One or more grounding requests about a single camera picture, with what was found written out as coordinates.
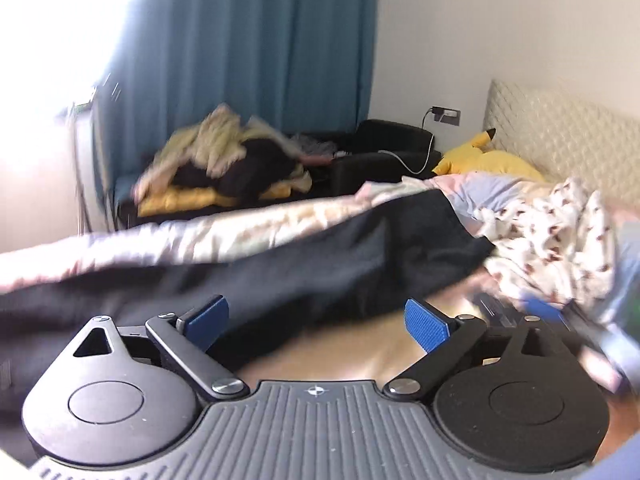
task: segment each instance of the bed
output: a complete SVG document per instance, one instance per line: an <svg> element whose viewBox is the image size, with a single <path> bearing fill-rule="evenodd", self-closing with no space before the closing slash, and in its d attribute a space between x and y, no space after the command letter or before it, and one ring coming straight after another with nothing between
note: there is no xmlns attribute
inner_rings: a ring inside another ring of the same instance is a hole
<svg viewBox="0 0 640 480"><path fill-rule="evenodd" d="M428 189L441 190L463 225L476 232L481 223L477 214L480 208L495 212L515 198L533 200L573 175L583 179L585 188L602 190L616 232L640 224L640 150L626 150L627 146L640 145L640 121L558 92L494 81L484 127L498 130L496 148L522 156L550 183L533 184L489 174L448 175L427 181L405 178L399 184L366 183L353 196L231 212L190 222L145 225L113 235L70 238L0 255L0 290L9 292L35 283L58 282L122 265L233 262L321 232L395 198ZM609 136L607 144L597 144L603 132L615 135ZM624 161L618 160L620 153L624 154ZM621 286L627 296L635 290L633 273L640 272L638 253L634 253L639 247L635 236L632 229L625 249L630 254L630 270ZM463 281L422 299L449 316L477 315L466 298L473 290L495 290L496 286L495 277L486 269L479 269ZM609 304L596 304L592 309L599 319L612 315ZM422 348L406 332L402 312L398 311L366 322L303 333L275 352L246 364L239 375L252 386L263 378L374 379L382 386L423 355ZM640 428L635 402L617 399L610 402L610 407L615 431L607 435L601 456Z"/></svg>

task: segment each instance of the quilted headboard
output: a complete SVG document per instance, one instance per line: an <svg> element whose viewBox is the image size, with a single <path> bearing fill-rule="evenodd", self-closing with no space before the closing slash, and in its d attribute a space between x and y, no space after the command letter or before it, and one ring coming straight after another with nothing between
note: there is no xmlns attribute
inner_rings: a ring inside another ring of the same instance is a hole
<svg viewBox="0 0 640 480"><path fill-rule="evenodd" d="M484 128L493 147L513 153L550 181L579 176L592 189L640 203L640 120L561 91L494 80Z"/></svg>

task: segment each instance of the pile of clothes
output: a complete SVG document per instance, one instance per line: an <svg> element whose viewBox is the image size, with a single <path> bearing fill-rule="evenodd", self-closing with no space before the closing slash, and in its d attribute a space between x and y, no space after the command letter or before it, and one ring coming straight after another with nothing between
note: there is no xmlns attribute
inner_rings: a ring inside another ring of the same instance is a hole
<svg viewBox="0 0 640 480"><path fill-rule="evenodd" d="M308 155L258 118L242 127L221 104L201 123L177 130L133 187L139 216L233 207L309 192L304 164L329 164L332 155Z"/></svg>

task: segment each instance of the yellow plush toy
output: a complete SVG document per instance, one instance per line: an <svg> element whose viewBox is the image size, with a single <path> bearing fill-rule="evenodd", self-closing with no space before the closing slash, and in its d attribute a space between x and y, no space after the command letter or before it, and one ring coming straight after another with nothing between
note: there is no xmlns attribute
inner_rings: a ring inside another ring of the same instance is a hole
<svg viewBox="0 0 640 480"><path fill-rule="evenodd" d="M440 163L433 168L433 173L445 175L449 173L466 173L467 171L488 171L489 173L507 173L523 176L529 180L544 182L540 172L519 156L494 150L483 152L480 147L488 144L495 135L495 128L477 134L473 139L442 156Z"/></svg>

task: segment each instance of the white wall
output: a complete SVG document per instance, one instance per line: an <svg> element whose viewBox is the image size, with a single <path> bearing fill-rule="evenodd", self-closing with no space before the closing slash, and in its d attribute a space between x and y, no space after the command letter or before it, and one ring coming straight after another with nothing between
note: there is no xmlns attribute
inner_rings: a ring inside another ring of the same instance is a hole
<svg viewBox="0 0 640 480"><path fill-rule="evenodd" d="M370 118L420 125L438 149L482 126L492 78L560 88L640 117L640 0L379 0Z"/></svg>
<svg viewBox="0 0 640 480"><path fill-rule="evenodd" d="M0 120L0 253L78 231L78 206L63 124Z"/></svg>

